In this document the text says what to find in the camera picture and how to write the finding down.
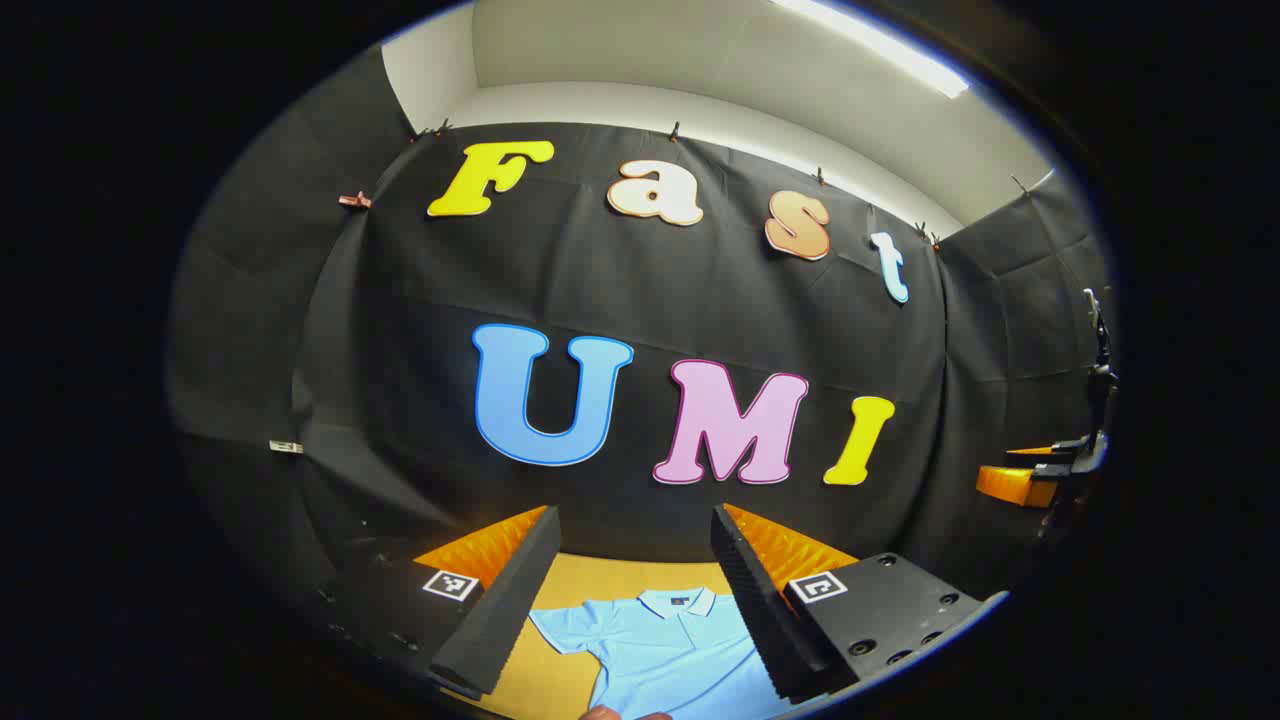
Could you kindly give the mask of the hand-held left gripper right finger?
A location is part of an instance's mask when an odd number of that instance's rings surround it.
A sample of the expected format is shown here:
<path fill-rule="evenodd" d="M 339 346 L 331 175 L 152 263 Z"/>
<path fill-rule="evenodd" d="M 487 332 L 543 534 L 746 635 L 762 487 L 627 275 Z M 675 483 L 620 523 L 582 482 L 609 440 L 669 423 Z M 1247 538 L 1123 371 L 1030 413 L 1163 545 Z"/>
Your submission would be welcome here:
<path fill-rule="evenodd" d="M 902 675 L 1007 600 L 960 591 L 901 553 L 855 559 L 719 503 L 710 546 L 778 697 L 840 702 Z"/>

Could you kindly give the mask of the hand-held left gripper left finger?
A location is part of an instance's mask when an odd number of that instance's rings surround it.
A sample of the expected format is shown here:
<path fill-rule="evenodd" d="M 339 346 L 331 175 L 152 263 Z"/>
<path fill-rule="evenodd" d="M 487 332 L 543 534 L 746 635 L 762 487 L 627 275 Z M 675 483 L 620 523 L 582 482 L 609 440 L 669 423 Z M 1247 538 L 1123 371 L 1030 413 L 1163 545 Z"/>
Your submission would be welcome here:
<path fill-rule="evenodd" d="M 557 506 L 480 520 L 324 509 L 300 528 L 300 602 L 339 655 L 411 694 L 493 693 L 561 550 Z"/>

